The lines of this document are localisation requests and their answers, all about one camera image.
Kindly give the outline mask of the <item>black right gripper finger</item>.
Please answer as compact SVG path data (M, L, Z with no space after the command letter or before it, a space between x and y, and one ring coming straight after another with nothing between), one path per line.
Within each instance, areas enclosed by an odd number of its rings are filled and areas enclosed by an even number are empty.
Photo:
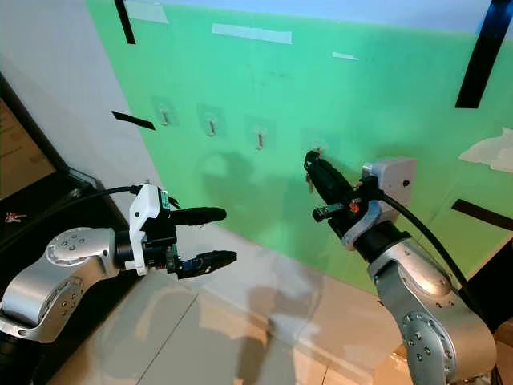
M321 199L349 199L354 196L352 184L320 154L310 155L310 184Z
M332 164L305 164L305 175L326 205L341 203L341 173Z

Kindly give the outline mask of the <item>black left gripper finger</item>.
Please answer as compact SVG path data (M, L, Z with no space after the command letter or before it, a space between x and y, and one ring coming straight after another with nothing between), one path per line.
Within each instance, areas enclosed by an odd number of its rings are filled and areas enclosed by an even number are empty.
M169 220L176 226L202 226L226 217L226 210L221 208L177 209L169 213Z
M213 252L197 254L192 259L179 260L177 278L197 278L226 267L235 260L237 260L237 253L228 250L213 250Z

